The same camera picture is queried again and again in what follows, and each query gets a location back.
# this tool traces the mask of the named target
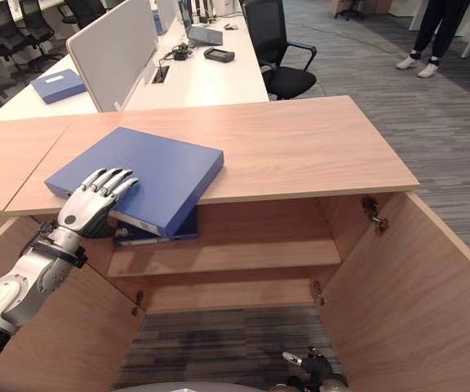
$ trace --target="sneaker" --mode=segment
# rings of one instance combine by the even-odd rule
[[[438,72],[438,65],[429,63],[427,67],[419,72],[418,77],[427,79],[433,76],[436,72]]]
[[[409,69],[414,68],[418,63],[418,60],[413,59],[411,56],[408,56],[405,60],[397,64],[397,69]]]

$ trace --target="robot finger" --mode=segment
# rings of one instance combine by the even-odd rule
[[[119,199],[131,186],[137,184],[139,179],[137,177],[130,178],[129,180],[124,181],[116,189],[114,189],[110,194],[114,195],[115,198]]]
[[[84,187],[83,189],[88,188],[94,180],[96,180],[99,176],[101,176],[104,172],[106,172],[106,168],[102,167],[101,169],[97,169],[93,173],[91,173],[82,183],[81,185]]]
[[[118,174],[122,169],[120,167],[115,167],[110,169],[97,177],[95,180],[92,181],[90,184],[90,189],[94,192],[97,192],[110,178]]]
[[[127,178],[131,173],[133,173],[133,170],[130,169],[123,169],[121,170],[118,174],[110,178],[106,184],[103,185],[102,189],[105,189],[106,194],[109,194],[112,192],[116,186],[119,185],[121,181],[123,181],[125,178]]]

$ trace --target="person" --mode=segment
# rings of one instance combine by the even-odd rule
[[[437,36],[432,45],[432,56],[427,66],[419,72],[420,78],[430,78],[437,73],[440,59],[449,49],[454,33],[462,21],[470,0],[429,0],[415,46],[409,56],[397,64],[397,69],[412,69],[422,57],[422,51],[431,42],[438,25]]]

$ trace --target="desk divider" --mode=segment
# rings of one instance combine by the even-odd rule
[[[150,5],[127,0],[67,42],[82,80],[100,112],[121,111],[157,50]]]

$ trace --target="metal hinge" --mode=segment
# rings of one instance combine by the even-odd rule
[[[137,294],[135,294],[135,305],[136,307],[131,310],[132,316],[136,316],[139,314],[139,309],[140,309],[140,303],[143,301],[144,298],[144,292],[139,290]]]
[[[367,215],[367,218],[375,225],[375,232],[378,236],[381,236],[387,229],[389,229],[389,226],[391,226],[389,220],[379,217],[379,204],[376,201],[376,198],[371,196],[363,197],[362,208],[364,209],[364,213]]]
[[[313,280],[313,295],[315,296],[315,299],[318,300],[318,304],[320,306],[323,306],[326,303],[322,296],[322,287],[318,280]]]

